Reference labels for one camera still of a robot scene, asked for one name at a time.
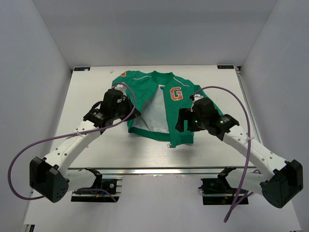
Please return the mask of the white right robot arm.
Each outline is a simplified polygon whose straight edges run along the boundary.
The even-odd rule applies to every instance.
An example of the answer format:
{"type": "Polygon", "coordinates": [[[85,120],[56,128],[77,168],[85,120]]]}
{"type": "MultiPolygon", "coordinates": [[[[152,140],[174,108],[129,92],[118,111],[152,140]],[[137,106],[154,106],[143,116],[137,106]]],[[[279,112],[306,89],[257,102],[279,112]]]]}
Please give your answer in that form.
{"type": "Polygon", "coordinates": [[[243,190],[260,194],[272,206],[283,208],[303,189],[303,167],[298,161],[287,161],[250,138],[236,119],[228,114],[221,116],[209,98],[194,98],[191,108],[181,108],[175,128],[179,132],[208,131],[248,157],[260,171],[260,174],[246,173],[242,179],[242,171],[224,168],[215,184],[222,192],[228,193],[242,183],[243,190]]]}

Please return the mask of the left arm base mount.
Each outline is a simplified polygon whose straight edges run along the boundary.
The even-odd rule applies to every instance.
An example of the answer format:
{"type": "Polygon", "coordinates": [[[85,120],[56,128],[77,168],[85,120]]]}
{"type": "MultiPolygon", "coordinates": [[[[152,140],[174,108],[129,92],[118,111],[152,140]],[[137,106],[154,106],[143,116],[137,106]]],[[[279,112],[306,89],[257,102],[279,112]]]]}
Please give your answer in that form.
{"type": "Polygon", "coordinates": [[[91,173],[95,180],[90,187],[82,186],[72,191],[71,202],[79,203],[116,203],[122,191],[122,179],[119,176],[103,175],[95,169],[83,169],[91,173]]]}

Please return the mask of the green varsity jacket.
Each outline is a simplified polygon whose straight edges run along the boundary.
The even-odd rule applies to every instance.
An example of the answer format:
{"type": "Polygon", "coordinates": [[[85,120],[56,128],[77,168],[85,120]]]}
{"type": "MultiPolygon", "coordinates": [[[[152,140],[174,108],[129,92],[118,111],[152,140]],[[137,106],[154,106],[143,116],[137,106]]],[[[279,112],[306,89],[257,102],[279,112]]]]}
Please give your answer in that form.
{"type": "Polygon", "coordinates": [[[126,94],[136,104],[141,115],[128,121],[128,133],[162,142],[169,142],[175,148],[182,144],[193,144],[194,133],[188,130],[178,132],[175,126],[181,108],[191,108],[190,96],[195,92],[206,97],[201,86],[174,73],[153,71],[125,71],[112,81],[115,85],[126,84],[126,94]]]}

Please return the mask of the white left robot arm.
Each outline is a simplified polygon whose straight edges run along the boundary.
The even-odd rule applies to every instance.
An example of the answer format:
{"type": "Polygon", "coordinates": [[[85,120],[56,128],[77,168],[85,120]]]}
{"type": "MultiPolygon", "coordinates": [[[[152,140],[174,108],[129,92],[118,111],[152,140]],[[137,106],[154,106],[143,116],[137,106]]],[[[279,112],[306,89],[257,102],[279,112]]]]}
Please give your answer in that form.
{"type": "Polygon", "coordinates": [[[131,88],[116,83],[83,117],[74,133],[64,135],[64,142],[43,158],[35,157],[29,164],[30,186],[53,203],[73,190],[101,191],[102,174],[93,168],[70,170],[73,161],[104,131],[140,116],[131,88]]]}

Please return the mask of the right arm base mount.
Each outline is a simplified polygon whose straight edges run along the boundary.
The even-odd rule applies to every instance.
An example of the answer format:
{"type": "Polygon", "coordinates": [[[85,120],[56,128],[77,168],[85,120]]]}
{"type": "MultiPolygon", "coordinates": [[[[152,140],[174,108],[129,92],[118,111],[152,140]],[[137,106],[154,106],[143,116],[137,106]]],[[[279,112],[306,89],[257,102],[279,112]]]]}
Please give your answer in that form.
{"type": "Polygon", "coordinates": [[[198,190],[202,196],[204,206],[231,206],[233,200],[239,201],[245,194],[246,190],[241,189],[239,196],[236,196],[240,178],[237,178],[236,185],[233,187],[225,179],[232,171],[242,173],[240,167],[221,167],[203,169],[199,175],[201,184],[198,190]]]}

